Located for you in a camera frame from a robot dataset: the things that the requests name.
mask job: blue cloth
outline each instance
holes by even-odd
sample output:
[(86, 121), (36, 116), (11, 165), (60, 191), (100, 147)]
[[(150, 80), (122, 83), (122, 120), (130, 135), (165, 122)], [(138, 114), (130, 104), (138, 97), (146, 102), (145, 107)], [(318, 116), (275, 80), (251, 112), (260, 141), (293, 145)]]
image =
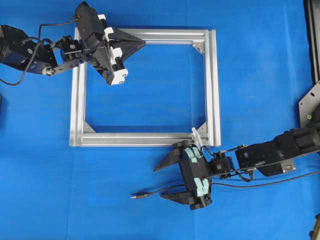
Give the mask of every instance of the blue cloth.
[[(1, 1), (0, 23), (36, 36), (72, 18), (79, 1)], [(273, 139), (299, 127), (297, 102), (312, 87), (301, 0), (89, 2), (110, 26), (216, 29), (222, 147)], [(74, 24), (45, 27), (53, 40)], [(87, 121), (97, 131), (185, 132), (205, 119), (202, 56), (190, 46), (147, 46), (125, 62), (125, 84), (106, 86), (89, 67)], [(0, 66), (0, 77), (20, 72)], [(320, 212), (320, 177), (255, 189), (214, 186), (214, 203), (190, 211), (143, 189), (181, 183), (179, 168), (153, 168), (170, 150), (69, 147), (72, 72), (27, 74), (0, 84), (0, 235), (4, 240), (304, 240)], [(294, 173), (320, 167), (296, 159)], [(224, 181), (242, 184), (237, 179)]]

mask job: metal bracket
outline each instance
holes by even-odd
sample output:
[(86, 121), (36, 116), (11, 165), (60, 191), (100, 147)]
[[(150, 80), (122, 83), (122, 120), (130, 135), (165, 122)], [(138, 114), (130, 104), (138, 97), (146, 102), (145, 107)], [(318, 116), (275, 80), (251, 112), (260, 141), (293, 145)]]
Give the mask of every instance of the metal bracket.
[(84, 133), (96, 133), (96, 131), (85, 121), (83, 123), (83, 132)]
[(58, 65), (53, 68), (53, 74), (59, 74), (59, 73), (63, 73), (65, 71), (68, 71), (68, 70), (72, 69), (74, 66), (78, 66), (80, 62), (81, 62), (80, 59), (74, 59), (74, 60), (68, 61), (64, 64)]
[(299, 101), (300, 127), (307, 126), (311, 119), (312, 113), (320, 104), (320, 82), (317, 82), (313, 88)]
[(207, 122), (205, 121), (198, 129), (193, 127), (192, 129), (192, 140), (194, 141), (194, 144), (196, 147), (200, 150), (201, 147), (204, 145), (201, 134), (206, 134), (208, 132), (207, 130)]
[[(204, 58), (206, 122), (198, 129), (204, 145), (221, 145), (220, 98), (218, 82), (217, 42), (215, 30), (201, 29), (120, 29), (145, 40), (148, 44), (192, 45)], [(79, 40), (78, 30), (74, 39)], [(71, 146), (169, 146), (192, 140), (184, 133), (100, 133), (86, 122), (87, 63), (79, 64), (72, 73), (70, 138)]]
[(194, 41), (192, 43), (192, 47), (194, 47), (195, 50), (197, 50), (200, 54), (205, 53), (205, 46), (204, 46), (204, 43), (201, 41)]

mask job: wire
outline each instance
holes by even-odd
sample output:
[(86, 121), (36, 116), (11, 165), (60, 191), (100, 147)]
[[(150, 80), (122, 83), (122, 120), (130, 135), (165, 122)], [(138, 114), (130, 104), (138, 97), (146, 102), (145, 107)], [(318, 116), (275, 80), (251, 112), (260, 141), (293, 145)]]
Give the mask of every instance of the wire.
[(150, 194), (157, 194), (157, 193), (160, 193), (160, 192), (167, 191), (167, 190), (169, 190), (169, 189), (174, 189), (174, 188), (183, 187), (183, 186), (184, 186), (184, 184), (178, 184), (178, 185), (168, 186), (168, 187), (159, 189), (159, 190), (157, 190), (157, 191), (151, 191), (151, 192), (149, 192), (149, 193), (150, 193)]
[(79, 19), (79, 18), (73, 18), (72, 20), (69, 20), (69, 21), (66, 21), (66, 22), (62, 22), (62, 23), (40, 24), (40, 26), (39, 26), (39, 31), (38, 31), (38, 38), (37, 38), (38, 42), (37, 42), (37, 44), (36, 44), (35, 47), (34, 47), (34, 50), (33, 50), (32, 56), (31, 56), (31, 58), (30, 58), (30, 61), (29, 61), (29, 63), (26, 65), (26, 67), (25, 67), (25, 69), (24, 69), (24, 71), (23, 71), (23, 74), (21, 75), (20, 79), (19, 79), (17, 82), (15, 82), (15, 83), (10, 83), (10, 82), (7, 82), (7, 81), (2, 80), (2, 79), (0, 78), (0, 82), (2, 82), (2, 83), (4, 83), (4, 84), (7, 84), (7, 85), (9, 85), (9, 86), (17, 86), (17, 85), (19, 85), (19, 84), (22, 82), (22, 80), (24, 79), (24, 77), (25, 77), (25, 75), (26, 75), (26, 73), (27, 73), (30, 65), (31, 65), (31, 64), (33, 63), (33, 61), (34, 61), (34, 58), (35, 58), (36, 53), (37, 53), (37, 51), (38, 51), (38, 49), (39, 49), (39, 46), (40, 46), (40, 45), (41, 45), (41, 46), (43, 45), (43, 41), (44, 41), (44, 40), (46, 40), (46, 41), (48, 40), (48, 38), (45, 38), (43, 41), (41, 41), (41, 31), (42, 31), (42, 27), (45, 27), (45, 26), (62, 26), (62, 25), (67, 25), (67, 24), (70, 24), (70, 23), (72, 23), (72, 22), (74, 22), (74, 21), (77, 21), (78, 19)]
[[(296, 179), (300, 179), (303, 177), (307, 177), (307, 176), (311, 176), (311, 175), (315, 175), (315, 174), (320, 174), (320, 170), (317, 171), (312, 171), (303, 175), (299, 175), (299, 176), (295, 176), (295, 177), (291, 177), (288, 179), (284, 179), (284, 180), (280, 180), (280, 181), (273, 181), (273, 182), (268, 182), (268, 183), (262, 183), (262, 184), (256, 184), (256, 185), (231, 185), (231, 184), (225, 184), (225, 183), (220, 183), (220, 182), (212, 182), (212, 185), (217, 185), (217, 186), (223, 186), (223, 187), (228, 187), (228, 188), (235, 188), (235, 189), (249, 189), (249, 188), (258, 188), (258, 187), (265, 187), (265, 186), (269, 186), (269, 185), (276, 185), (276, 184), (282, 184), (282, 183), (286, 183), (292, 180), (296, 180)], [(177, 187), (182, 187), (185, 186), (184, 184), (178, 184), (178, 185), (173, 185), (173, 186), (169, 186), (169, 187), (165, 187), (165, 188), (161, 188), (157, 191), (151, 191), (151, 192), (138, 192), (136, 194), (134, 194), (131, 198), (132, 199), (143, 199), (146, 197), (149, 197), (153, 194), (159, 193), (159, 192), (163, 192), (169, 189), (173, 189), (173, 188), (177, 188)]]
[(201, 152), (202, 155), (204, 154), (204, 153), (203, 153), (203, 148), (205, 148), (211, 156), (213, 156), (213, 157), (215, 156), (215, 155), (213, 155), (213, 153), (210, 151), (209, 147), (206, 146), (206, 145), (203, 145), (203, 146), (200, 148), (200, 152)]
[(275, 184), (282, 184), (282, 183), (285, 183), (285, 182), (289, 182), (289, 181), (292, 181), (292, 180), (300, 179), (300, 178), (311, 176), (311, 175), (315, 175), (315, 174), (320, 174), (320, 170), (312, 171), (312, 172), (309, 172), (309, 173), (306, 173), (306, 174), (303, 174), (303, 175), (299, 175), (299, 176), (295, 176), (295, 177), (291, 177), (291, 178), (288, 178), (288, 179), (285, 179), (285, 180), (273, 181), (273, 182), (256, 184), (256, 185), (240, 186), (240, 185), (230, 185), (230, 184), (225, 184), (225, 183), (220, 183), (220, 182), (212, 182), (211, 184), (218, 185), (218, 186), (229, 187), (229, 188), (236, 188), (236, 189), (248, 189), (248, 188), (258, 188), (258, 187), (264, 187), (264, 186), (275, 185)]
[(247, 183), (251, 182), (254, 179), (254, 171), (249, 172), (250, 178), (246, 178), (246, 177), (242, 176), (243, 173), (240, 173), (238, 171), (235, 171), (235, 173), (241, 178), (241, 180), (243, 180)]
[[(29, 38), (23, 39), (23, 40), (21, 41), (21, 43), (24, 44), (24, 43), (26, 43), (26, 42), (28, 42), (28, 41), (31, 41), (31, 40), (38, 40), (38, 38), (35, 37), (35, 36), (31, 36), (31, 37), (29, 37)], [(42, 43), (47, 42), (47, 43), (49, 43), (49, 44), (52, 44), (52, 43), (53, 43), (53, 41), (51, 41), (49, 38), (44, 38), (44, 39), (42, 39), (41, 42), (42, 42)]]
[(173, 189), (173, 188), (177, 188), (177, 187), (182, 187), (182, 186), (185, 186), (184, 184), (178, 184), (178, 185), (173, 185), (173, 186), (168, 186), (168, 187), (165, 187), (165, 188), (161, 188), (157, 191), (150, 191), (150, 192), (137, 192), (135, 194), (133, 194), (131, 196), (132, 199), (144, 199), (144, 198), (147, 198), (147, 197), (150, 197), (151, 195), (153, 194), (157, 194), (157, 193), (160, 193), (160, 192), (163, 192), (163, 191), (167, 191), (169, 189)]

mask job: cable connector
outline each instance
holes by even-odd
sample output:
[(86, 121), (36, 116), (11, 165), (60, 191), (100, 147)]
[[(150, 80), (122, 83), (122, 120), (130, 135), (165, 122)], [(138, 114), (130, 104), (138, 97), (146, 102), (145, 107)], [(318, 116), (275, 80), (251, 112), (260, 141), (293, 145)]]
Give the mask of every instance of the cable connector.
[(152, 195), (152, 192), (137, 192), (132, 195), (131, 199), (144, 199)]

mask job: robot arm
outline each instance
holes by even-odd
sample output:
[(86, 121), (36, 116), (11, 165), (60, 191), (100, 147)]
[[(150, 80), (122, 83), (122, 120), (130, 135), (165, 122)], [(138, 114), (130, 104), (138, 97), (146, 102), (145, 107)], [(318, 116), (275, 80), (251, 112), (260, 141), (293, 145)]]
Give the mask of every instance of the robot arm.
[[(40, 39), (42, 27), (61, 26), (71, 22), (76, 22), (80, 40), (72, 39), (71, 36), (64, 36), (57, 42), (47, 38)], [(88, 62), (108, 85), (121, 84), (128, 75), (124, 61), (145, 44), (144, 40), (109, 27), (106, 17), (98, 16), (96, 10), (86, 2), (82, 2), (76, 8), (74, 19), (71, 21), (40, 25), (38, 38), (29, 37), (20, 29), (0, 25), (0, 63), (24, 71), (22, 78), (26, 72), (53, 76)], [(61, 65), (57, 64), (55, 50), (60, 50), (63, 60)]]
[[(163, 193), (161, 197), (189, 205), (191, 210), (207, 207), (213, 202), (213, 177), (226, 179), (239, 176), (245, 182), (250, 182), (254, 170), (259, 170), (266, 177), (296, 170), (293, 158), (320, 150), (320, 105), (314, 110), (307, 126), (286, 131), (272, 141), (210, 153), (213, 156), (210, 161), (204, 157), (202, 147), (199, 149), (196, 145), (194, 141), (174, 144), (173, 150), (154, 169), (156, 172), (179, 164), (185, 190)], [(239, 169), (235, 169), (232, 158), (226, 156), (232, 151), (235, 151)], [(147, 196), (148, 193), (138, 193), (133, 198)]]

